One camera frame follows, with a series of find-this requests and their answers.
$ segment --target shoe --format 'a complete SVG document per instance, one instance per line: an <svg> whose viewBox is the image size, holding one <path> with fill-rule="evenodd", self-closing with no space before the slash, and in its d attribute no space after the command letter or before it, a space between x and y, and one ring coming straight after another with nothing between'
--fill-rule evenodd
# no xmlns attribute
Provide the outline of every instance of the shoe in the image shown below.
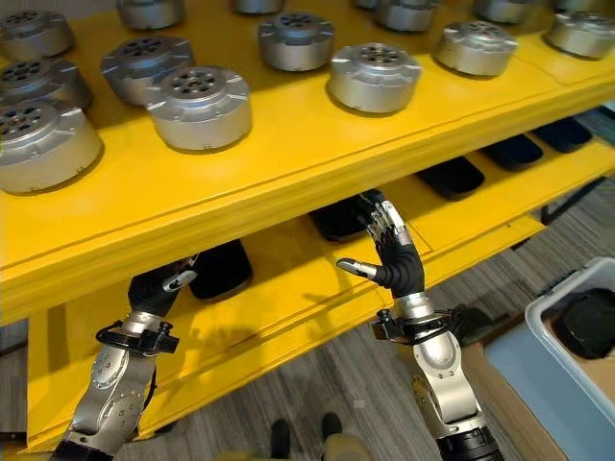
<svg viewBox="0 0 615 461"><path fill-rule="evenodd" d="M342 433L342 422L339 421L335 413L327 413L323 417L321 428L323 432L323 442L327 442L327 439L331 435Z"/></svg>
<svg viewBox="0 0 615 461"><path fill-rule="evenodd" d="M290 427L283 419L271 425L271 457L273 459L290 458Z"/></svg>

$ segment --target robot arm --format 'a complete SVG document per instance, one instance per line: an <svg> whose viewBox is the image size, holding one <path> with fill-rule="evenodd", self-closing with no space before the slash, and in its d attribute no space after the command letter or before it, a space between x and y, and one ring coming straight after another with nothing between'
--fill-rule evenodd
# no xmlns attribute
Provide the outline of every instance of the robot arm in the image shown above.
<svg viewBox="0 0 615 461"><path fill-rule="evenodd" d="M156 356L173 353L179 340L162 319L179 290L196 278L189 258L135 277L129 288L132 312L124 322L101 329L103 344L70 428L51 460L109 461L136 434L155 388Z"/></svg>
<svg viewBox="0 0 615 461"><path fill-rule="evenodd" d="M425 293L423 265L404 220L381 194L362 195L359 214L382 265L342 258L338 267L390 288L394 311L378 312L377 339L400 344L414 398L445 461L504 460L461 369L461 349L449 318L436 313Z"/></svg>

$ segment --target gray floor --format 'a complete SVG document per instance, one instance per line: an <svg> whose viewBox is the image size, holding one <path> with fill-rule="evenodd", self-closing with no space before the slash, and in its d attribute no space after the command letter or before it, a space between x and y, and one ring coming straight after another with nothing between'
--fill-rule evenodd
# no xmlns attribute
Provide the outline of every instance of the gray floor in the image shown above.
<svg viewBox="0 0 615 461"><path fill-rule="evenodd" d="M607 182L522 249L508 250L431 290L441 308L469 303L492 316L519 312L544 286L596 255L614 255L615 183ZM0 359L0 420L25 425L25 354ZM505 428L489 415L506 460L521 460ZM284 364L184 418L171 433L122 449L118 460L211 460L226 450L267 452L268 426L287 418L297 460L320 459L319 423L337 412L377 460L439 459L408 392L406 370L392 345L367 327Z"/></svg>

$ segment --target silver motor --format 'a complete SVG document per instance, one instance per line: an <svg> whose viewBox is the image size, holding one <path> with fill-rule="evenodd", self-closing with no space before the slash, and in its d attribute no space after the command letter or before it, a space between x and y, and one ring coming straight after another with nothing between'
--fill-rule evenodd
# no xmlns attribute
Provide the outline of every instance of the silver motor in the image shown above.
<svg viewBox="0 0 615 461"><path fill-rule="evenodd" d="M23 61L0 70L0 106L56 99L87 108L92 93L75 64L65 60Z"/></svg>
<svg viewBox="0 0 615 461"><path fill-rule="evenodd" d="M220 67L188 67L149 90L147 109L160 137L177 149L201 151L236 142L252 127L250 90Z"/></svg>
<svg viewBox="0 0 615 461"><path fill-rule="evenodd" d="M131 29L163 29L182 22L184 0L117 0L117 12Z"/></svg>
<svg viewBox="0 0 615 461"><path fill-rule="evenodd" d="M0 188L11 193L65 182L103 152L103 141L82 110L64 102L2 108L0 130Z"/></svg>
<svg viewBox="0 0 615 461"><path fill-rule="evenodd" d="M0 19L0 54L10 61L56 56L74 41L66 18L58 12L24 10Z"/></svg>
<svg viewBox="0 0 615 461"><path fill-rule="evenodd" d="M517 46L517 40L494 24L454 22L444 29L433 58L464 74L496 76L506 70Z"/></svg>
<svg viewBox="0 0 615 461"><path fill-rule="evenodd" d="M260 55L281 70L312 70L329 61L335 29L310 12L286 12L258 27Z"/></svg>
<svg viewBox="0 0 615 461"><path fill-rule="evenodd" d="M523 22L537 0L476 0L474 12L485 19L506 24Z"/></svg>
<svg viewBox="0 0 615 461"><path fill-rule="evenodd" d="M375 18L395 31L423 32L439 5L440 0L378 0Z"/></svg>
<svg viewBox="0 0 615 461"><path fill-rule="evenodd" d="M284 6L284 0L232 0L233 10L246 14L267 14L278 12Z"/></svg>
<svg viewBox="0 0 615 461"><path fill-rule="evenodd" d="M394 112L410 101L421 69L406 51L394 46L347 46L333 56L329 93L349 108Z"/></svg>
<svg viewBox="0 0 615 461"><path fill-rule="evenodd" d="M599 60L615 44L615 21L591 12L560 12L545 40L567 53Z"/></svg>
<svg viewBox="0 0 615 461"><path fill-rule="evenodd" d="M374 10L378 5L378 0L355 0L355 6L366 10Z"/></svg>
<svg viewBox="0 0 615 461"><path fill-rule="evenodd" d="M553 0L557 10L569 12L597 12L607 0Z"/></svg>
<svg viewBox="0 0 615 461"><path fill-rule="evenodd" d="M176 69L194 65L187 40L176 36L132 38L111 51L101 71L125 103L145 106L147 87Z"/></svg>

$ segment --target white plastic bin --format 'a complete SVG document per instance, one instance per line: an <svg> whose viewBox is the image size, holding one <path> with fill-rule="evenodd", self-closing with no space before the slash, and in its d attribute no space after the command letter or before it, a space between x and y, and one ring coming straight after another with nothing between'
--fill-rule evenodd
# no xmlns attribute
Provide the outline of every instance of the white plastic bin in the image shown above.
<svg viewBox="0 0 615 461"><path fill-rule="evenodd" d="M615 259L592 259L528 305L526 321L492 341L486 355L571 461L613 461L615 405L542 321L566 295L591 288L615 291Z"/></svg>

